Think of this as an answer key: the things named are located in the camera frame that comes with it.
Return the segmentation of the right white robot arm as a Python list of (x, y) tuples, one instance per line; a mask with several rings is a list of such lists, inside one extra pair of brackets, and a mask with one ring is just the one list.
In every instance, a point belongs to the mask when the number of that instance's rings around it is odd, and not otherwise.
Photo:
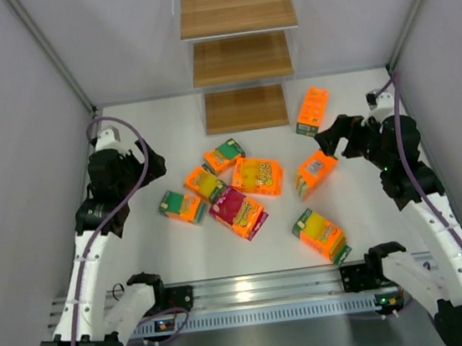
[(462, 346), (462, 227), (443, 184), (420, 159), (415, 120), (400, 114), (383, 121), (339, 115), (315, 138), (328, 156), (346, 139), (343, 157), (362, 157), (379, 168), (385, 194), (417, 231), (439, 272), (416, 262), (396, 241), (368, 249), (365, 265), (375, 281), (395, 283), (420, 303), (446, 346)]

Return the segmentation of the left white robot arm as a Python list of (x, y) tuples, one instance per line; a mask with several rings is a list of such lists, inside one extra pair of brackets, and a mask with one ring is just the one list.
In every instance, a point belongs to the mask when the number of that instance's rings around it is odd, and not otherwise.
[(137, 273), (115, 306), (105, 311), (106, 279), (137, 190), (165, 175), (163, 156), (144, 140), (144, 156), (103, 147), (88, 163), (85, 200), (75, 213), (75, 257), (63, 312), (52, 339), (39, 346), (126, 346), (135, 329), (153, 318), (181, 312), (168, 301), (157, 274)]

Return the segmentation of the orange sponge pack label side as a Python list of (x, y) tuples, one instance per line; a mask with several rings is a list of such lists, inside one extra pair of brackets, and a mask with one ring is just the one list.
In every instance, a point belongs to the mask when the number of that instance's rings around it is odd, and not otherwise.
[(322, 150), (314, 152), (295, 171), (294, 185), (298, 198), (304, 201), (338, 164), (335, 156), (328, 156)]

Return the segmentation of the orange sponge box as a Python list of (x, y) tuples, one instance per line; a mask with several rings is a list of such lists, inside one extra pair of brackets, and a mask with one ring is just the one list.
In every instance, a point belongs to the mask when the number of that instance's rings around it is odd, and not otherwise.
[(310, 87), (296, 121), (296, 134), (313, 137), (319, 131), (329, 99), (327, 89)]

